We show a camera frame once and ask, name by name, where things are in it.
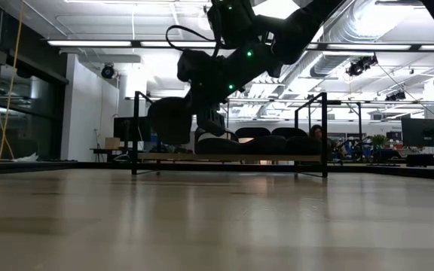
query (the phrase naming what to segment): ceiling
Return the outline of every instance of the ceiling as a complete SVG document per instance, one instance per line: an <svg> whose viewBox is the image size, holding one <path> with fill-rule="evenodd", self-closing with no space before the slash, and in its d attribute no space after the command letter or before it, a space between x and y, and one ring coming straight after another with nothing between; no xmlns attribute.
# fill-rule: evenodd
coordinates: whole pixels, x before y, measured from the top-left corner
<svg viewBox="0 0 434 271"><path fill-rule="evenodd" d="M372 2L375 0L356 0L356 2ZM103 40L164 40L167 28L173 24L180 24L195 29L202 35L212 38L208 22L204 16L205 3L198 0L188 2L168 2L152 4L151 1L141 4L103 4L96 1L67 2L66 0L25 0L24 23L48 39L103 39ZM265 1L252 1L256 6ZM311 0L294 0L294 3L303 7ZM278 7L288 3L286 0L267 0L269 7ZM0 0L0 7L17 17L20 4L18 1ZM374 41L386 43L434 43L434 20L424 8L407 8L405 12L399 8L392 10L372 10L363 21L367 28L380 25L384 19L395 21L389 29L384 30ZM333 28L325 26L329 33ZM322 38L328 37L324 32ZM198 37L187 32L175 30L170 34L172 40L199 40ZM176 63L179 52L172 49L85 49L76 51L81 58L93 56L130 56L137 55L142 58L145 70L148 73L148 88L152 94L172 93L181 95L185 84L176 78ZM387 93L398 90L395 82L402 83L407 90L420 98L423 92L423 83L434 76L434 53L378 53L377 58L382 68L374 66L362 76L350 80L344 69L349 62L344 62L332 70L325 78L309 79L306 75L306 63L287 66L280 80L271 80L263 75L254 80L256 84L247 86L247 92L236 94L235 98L266 98L274 93L281 99L303 99L309 93L325 90L330 99L384 99ZM128 65L117 65L119 69L127 69ZM233 105L232 117L249 114L262 114L266 105L255 110L253 105ZM244 112L244 107L252 108Z"/></svg>

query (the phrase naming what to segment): desk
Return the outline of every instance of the desk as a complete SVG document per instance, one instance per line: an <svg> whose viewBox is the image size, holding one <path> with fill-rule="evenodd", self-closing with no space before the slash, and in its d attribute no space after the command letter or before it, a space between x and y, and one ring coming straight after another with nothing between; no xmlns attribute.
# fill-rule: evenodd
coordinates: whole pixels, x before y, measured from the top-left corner
<svg viewBox="0 0 434 271"><path fill-rule="evenodd" d="M106 154L106 162L108 162L109 156L112 155L114 151L123 151L122 148L118 148L118 149L91 148L90 150L93 151L93 154L96 155L95 162L97 163L105 162L105 159L103 158L103 154Z"/></svg>

